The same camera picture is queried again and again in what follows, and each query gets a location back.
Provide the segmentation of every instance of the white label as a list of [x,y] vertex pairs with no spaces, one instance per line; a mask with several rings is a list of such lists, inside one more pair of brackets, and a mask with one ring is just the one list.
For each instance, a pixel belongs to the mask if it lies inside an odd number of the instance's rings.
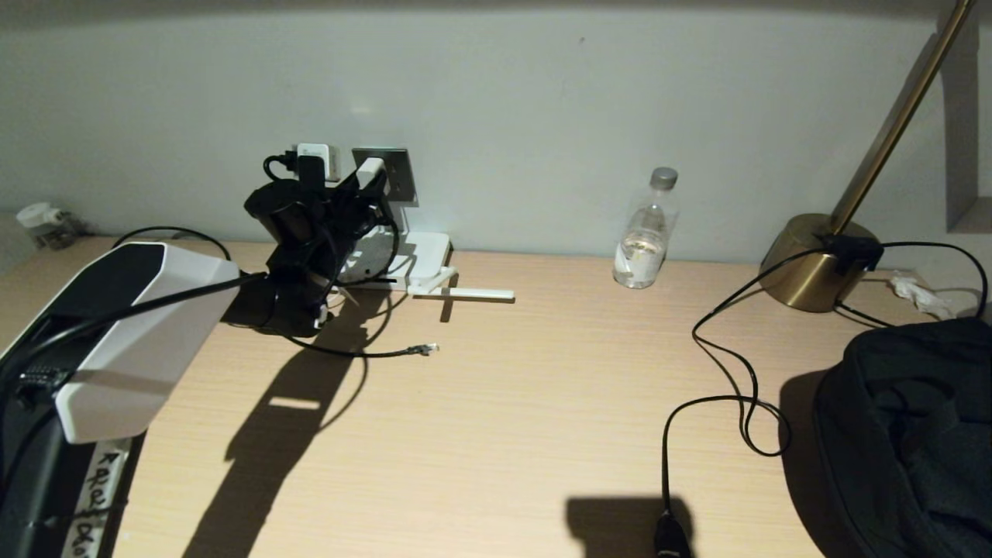
[[[113,504],[130,452],[130,438],[96,443],[75,505],[76,513],[95,511]],[[65,536],[62,558],[96,558],[106,525],[105,513],[74,519]]]
[[623,244],[617,245],[617,253],[613,258],[613,266],[619,273],[630,275],[636,283],[651,281],[662,267],[665,254],[634,250],[631,257],[623,253]]

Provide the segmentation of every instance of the bottle cap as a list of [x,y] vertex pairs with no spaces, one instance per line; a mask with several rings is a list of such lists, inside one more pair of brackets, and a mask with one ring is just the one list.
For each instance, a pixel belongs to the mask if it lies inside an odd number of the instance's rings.
[[679,171],[668,167],[659,167],[651,173],[651,188],[658,190],[671,190],[679,179]]

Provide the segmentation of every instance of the plastic water bottle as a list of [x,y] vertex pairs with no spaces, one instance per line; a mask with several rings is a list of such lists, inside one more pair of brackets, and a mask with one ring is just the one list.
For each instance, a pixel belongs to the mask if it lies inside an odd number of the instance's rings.
[[651,174],[651,192],[637,205],[613,261],[613,278],[624,287],[644,289],[658,278],[679,217],[673,190],[678,179],[668,167]]

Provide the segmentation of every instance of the cable connector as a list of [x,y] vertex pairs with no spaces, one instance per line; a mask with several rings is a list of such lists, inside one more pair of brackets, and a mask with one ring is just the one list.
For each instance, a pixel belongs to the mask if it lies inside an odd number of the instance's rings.
[[430,356],[432,352],[438,352],[440,346],[437,343],[428,343],[425,345],[414,345],[407,349],[410,354],[422,354],[423,356]]
[[835,271],[840,275],[855,265],[865,271],[874,271],[885,252],[885,247],[874,238],[830,234],[820,240],[827,253],[837,257]]
[[282,163],[287,171],[291,173],[297,171],[297,152],[295,150],[284,151],[277,161]]
[[655,553],[658,558],[692,558],[685,530],[667,509],[655,526]]

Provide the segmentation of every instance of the white stand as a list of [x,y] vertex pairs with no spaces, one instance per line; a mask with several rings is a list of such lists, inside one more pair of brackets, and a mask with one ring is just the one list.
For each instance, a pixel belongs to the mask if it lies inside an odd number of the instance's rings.
[[[376,227],[361,240],[351,257],[344,263],[338,279],[348,283],[375,273],[389,258],[393,246],[392,233],[386,227]],[[375,281],[353,288],[392,289],[413,296],[513,300],[513,291],[498,289],[464,289],[441,287],[440,284],[458,273],[457,268],[445,266],[451,250],[447,234],[441,232],[402,232],[396,259],[389,272]]]

